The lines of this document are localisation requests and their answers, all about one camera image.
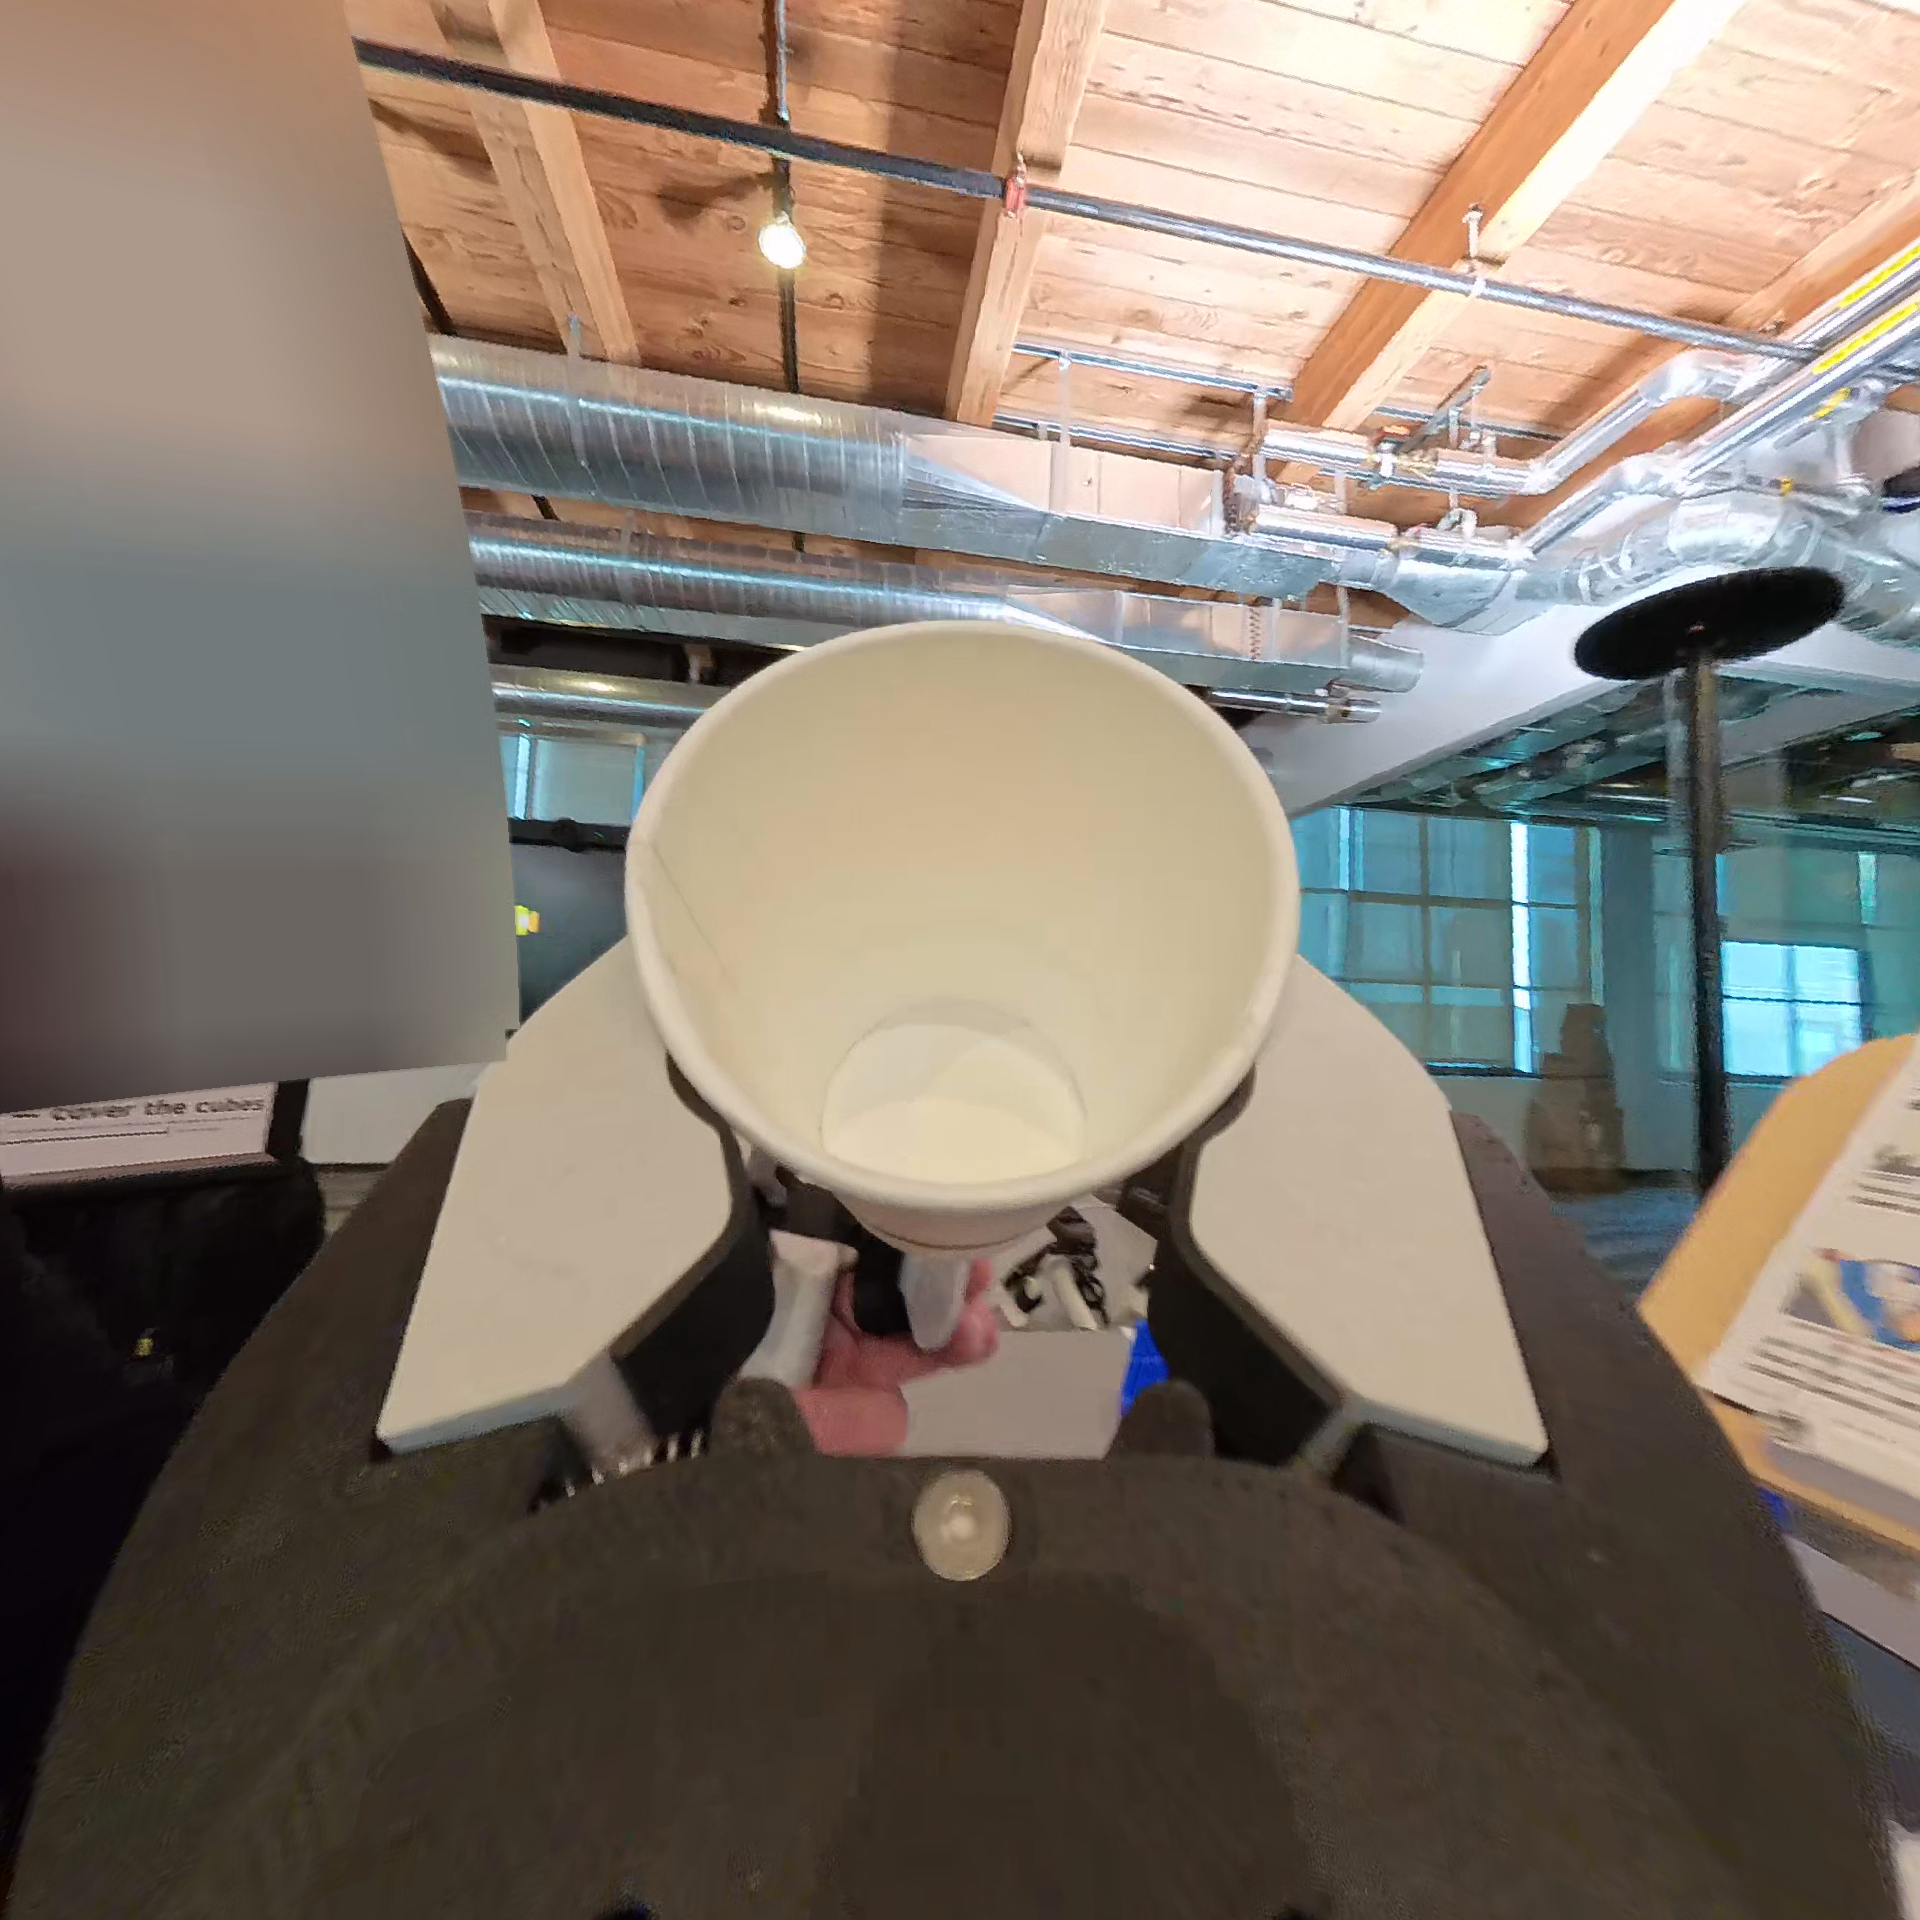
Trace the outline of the person's left hand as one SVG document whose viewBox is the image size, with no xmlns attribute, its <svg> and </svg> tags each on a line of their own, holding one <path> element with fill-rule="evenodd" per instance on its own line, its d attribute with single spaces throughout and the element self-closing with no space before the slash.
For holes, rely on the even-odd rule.
<svg viewBox="0 0 1920 1920">
<path fill-rule="evenodd" d="M 855 1318 L 856 1271 L 835 1288 L 811 1381 L 791 1398 L 823 1456 L 891 1456 L 904 1445 L 904 1387 L 989 1360 L 1000 1340 L 991 1261 L 974 1260 L 961 1309 L 939 1350 L 920 1350 L 909 1335 L 870 1335 Z"/>
</svg>

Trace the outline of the silver duct cluster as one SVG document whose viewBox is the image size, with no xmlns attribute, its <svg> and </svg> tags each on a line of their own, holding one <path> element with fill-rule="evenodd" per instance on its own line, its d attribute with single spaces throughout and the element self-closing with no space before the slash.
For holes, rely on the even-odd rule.
<svg viewBox="0 0 1920 1920">
<path fill-rule="evenodd" d="M 1915 648 L 1915 480 L 1875 472 L 1875 421 L 1915 384 L 1915 245 L 1820 308 L 1795 335 L 1815 356 L 1739 389 L 1693 438 L 1620 462 L 1505 540 L 1415 528 L 1336 567 L 1461 634 L 1509 634 L 1553 608 L 1607 613 L 1675 584 L 1763 570 L 1831 576 L 1831 616 Z"/>
</svg>

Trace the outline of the white paper sign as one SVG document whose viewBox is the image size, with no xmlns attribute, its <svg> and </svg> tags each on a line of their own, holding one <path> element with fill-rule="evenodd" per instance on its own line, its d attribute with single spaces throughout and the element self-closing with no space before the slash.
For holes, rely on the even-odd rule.
<svg viewBox="0 0 1920 1920">
<path fill-rule="evenodd" d="M 269 1156 L 273 1083 L 63 1102 L 1 1112 L 7 1184 L 84 1184 Z"/>
</svg>

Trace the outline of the dark screen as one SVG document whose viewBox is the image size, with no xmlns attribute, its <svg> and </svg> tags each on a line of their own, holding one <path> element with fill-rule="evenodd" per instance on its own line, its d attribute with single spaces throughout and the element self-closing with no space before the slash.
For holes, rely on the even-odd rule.
<svg viewBox="0 0 1920 1920">
<path fill-rule="evenodd" d="M 518 1022 L 527 1024 L 625 934 L 625 846 L 604 832 L 510 837 Z"/>
</svg>

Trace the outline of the silver round duct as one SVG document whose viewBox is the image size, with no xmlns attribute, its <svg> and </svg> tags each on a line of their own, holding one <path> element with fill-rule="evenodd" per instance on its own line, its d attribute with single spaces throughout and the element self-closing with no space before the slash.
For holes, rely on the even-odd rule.
<svg viewBox="0 0 1920 1920">
<path fill-rule="evenodd" d="M 1235 532 L 1215 471 L 556 351 L 428 341 L 468 488 L 1252 597 L 1336 556 Z"/>
</svg>

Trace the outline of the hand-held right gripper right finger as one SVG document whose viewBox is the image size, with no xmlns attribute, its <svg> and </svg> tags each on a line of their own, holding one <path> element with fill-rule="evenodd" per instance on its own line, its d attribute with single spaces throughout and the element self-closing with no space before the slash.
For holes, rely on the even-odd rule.
<svg viewBox="0 0 1920 1920">
<path fill-rule="evenodd" d="M 1316 966 L 1173 1156 L 1148 1327 L 1215 1452 L 1332 1474 L 1365 1434 L 1499 1468 L 1548 1454 L 1453 1110 Z"/>
</svg>

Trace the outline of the printed instruction sheet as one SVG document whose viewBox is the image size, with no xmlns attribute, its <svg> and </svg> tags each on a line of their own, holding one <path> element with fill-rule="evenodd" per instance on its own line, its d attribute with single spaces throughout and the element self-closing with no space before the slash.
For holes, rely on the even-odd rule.
<svg viewBox="0 0 1920 1920">
<path fill-rule="evenodd" d="M 1695 1378 L 1760 1422 L 1766 1458 L 1790 1477 L 1915 1528 L 1915 1042 L 1865 1103 Z"/>
</svg>

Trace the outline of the cardboard box stack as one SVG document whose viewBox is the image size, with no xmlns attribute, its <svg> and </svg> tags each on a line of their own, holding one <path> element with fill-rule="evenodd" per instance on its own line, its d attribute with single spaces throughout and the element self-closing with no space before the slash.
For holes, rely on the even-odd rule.
<svg viewBox="0 0 1920 1920">
<path fill-rule="evenodd" d="M 1615 1060 L 1596 1000 L 1572 1000 L 1557 1048 L 1543 1055 L 1523 1127 L 1523 1156 L 1549 1192 L 1624 1187 L 1624 1118 Z"/>
</svg>

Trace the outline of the black floor lamp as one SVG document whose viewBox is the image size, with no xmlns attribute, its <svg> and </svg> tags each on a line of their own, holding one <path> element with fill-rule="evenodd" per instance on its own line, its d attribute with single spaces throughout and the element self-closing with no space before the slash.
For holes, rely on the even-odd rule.
<svg viewBox="0 0 1920 1920">
<path fill-rule="evenodd" d="M 1575 664 L 1598 680 L 1669 680 L 1678 702 L 1687 843 L 1695 1182 L 1710 1192 L 1734 1155 L 1723 1063 L 1720 890 L 1725 848 L 1719 671 L 1805 640 L 1843 606 L 1821 567 L 1753 567 L 1659 590 L 1592 622 Z"/>
</svg>

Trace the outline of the white paper cup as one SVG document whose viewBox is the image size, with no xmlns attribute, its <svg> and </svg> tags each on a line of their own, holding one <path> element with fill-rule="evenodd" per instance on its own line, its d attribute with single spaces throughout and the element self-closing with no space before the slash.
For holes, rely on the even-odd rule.
<svg viewBox="0 0 1920 1920">
<path fill-rule="evenodd" d="M 672 1064 L 913 1258 L 1017 1240 L 1211 1119 L 1279 1015 L 1301 892 L 1276 786 L 1195 693 L 985 619 L 761 669 L 625 852 Z"/>
</svg>

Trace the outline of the metal ceiling pipe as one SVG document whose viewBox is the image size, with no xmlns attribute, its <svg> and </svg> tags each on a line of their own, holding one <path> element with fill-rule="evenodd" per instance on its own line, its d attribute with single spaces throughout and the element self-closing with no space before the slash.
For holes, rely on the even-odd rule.
<svg viewBox="0 0 1920 1920">
<path fill-rule="evenodd" d="M 805 135 L 789 127 L 761 126 L 744 118 L 741 120 L 717 111 L 695 111 L 668 102 L 651 102 L 604 86 L 581 86 L 564 79 L 524 76 L 499 63 L 472 61 L 454 55 L 429 55 L 379 38 L 352 36 L 350 46 L 355 59 L 364 69 L 387 76 L 443 84 L 496 102 L 574 111 L 595 120 L 696 140 L 717 148 L 751 152 L 766 160 L 808 164 L 884 184 L 909 184 L 929 194 L 991 207 L 997 213 L 1037 211 L 1068 222 L 1107 226 L 1126 234 L 1150 234 L 1199 246 L 1273 258 L 1287 264 L 1328 269 L 1358 280 L 1387 284 L 1419 295 L 1453 298 L 1465 304 L 1499 307 L 1528 315 L 1571 319 L 1575 325 L 1611 328 L 1669 344 L 1737 351 L 1796 368 L 1808 366 L 1820 356 L 1820 347 L 1811 343 L 1763 335 L 1750 328 L 1723 326 L 1702 319 L 1659 315 L 1629 304 L 1607 304 L 1580 295 L 1557 295 L 1488 271 L 1445 269 L 1377 252 L 1315 243 L 1295 234 L 1262 230 L 1244 224 L 1225 224 L 1220 220 L 1198 214 L 1193 216 L 1169 207 L 1075 194 L 1059 184 L 1037 182 L 1033 176 L 997 176 L 977 167 L 907 157 L 823 135 Z"/>
</svg>

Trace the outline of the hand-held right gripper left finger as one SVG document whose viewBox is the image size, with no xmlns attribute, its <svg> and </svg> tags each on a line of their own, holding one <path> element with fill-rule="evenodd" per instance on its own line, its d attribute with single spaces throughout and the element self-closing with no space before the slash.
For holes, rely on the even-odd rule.
<svg viewBox="0 0 1920 1920">
<path fill-rule="evenodd" d="M 628 941 L 470 1099 L 374 1438 L 557 1424 L 591 1477 L 695 1448 L 775 1316 L 733 1131 L 672 1064 Z"/>
</svg>

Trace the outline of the large paned window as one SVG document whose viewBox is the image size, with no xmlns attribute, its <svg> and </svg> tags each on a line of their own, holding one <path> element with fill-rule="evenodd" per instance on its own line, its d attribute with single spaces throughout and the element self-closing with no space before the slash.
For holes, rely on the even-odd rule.
<svg viewBox="0 0 1920 1920">
<path fill-rule="evenodd" d="M 1688 862 L 1667 829 L 1329 807 L 1294 824 L 1303 956 L 1432 1070 L 1543 1076 L 1580 1003 L 1615 1068 L 1688 1080 Z M 1915 852 L 1719 854 L 1727 1076 L 1783 1083 L 1915 1031 Z"/>
</svg>

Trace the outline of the wooden sheet board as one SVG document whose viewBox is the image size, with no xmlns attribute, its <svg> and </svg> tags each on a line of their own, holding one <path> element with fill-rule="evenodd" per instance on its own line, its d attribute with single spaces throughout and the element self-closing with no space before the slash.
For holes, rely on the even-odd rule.
<svg viewBox="0 0 1920 1920">
<path fill-rule="evenodd" d="M 1915 1038 L 1872 1039 L 1837 1060 L 1790 1080 L 1697 1202 L 1679 1240 L 1639 1299 L 1639 1318 L 1679 1374 L 1717 1350 L 1765 1260 L 1788 1234 L 1836 1163 L 1869 1102 L 1913 1055 Z M 1796 1508 L 1851 1528 L 1877 1546 L 1915 1557 L 1915 1525 L 1820 1491 L 1769 1454 L 1763 1422 L 1737 1405 L 1695 1389 L 1749 1477 Z"/>
</svg>

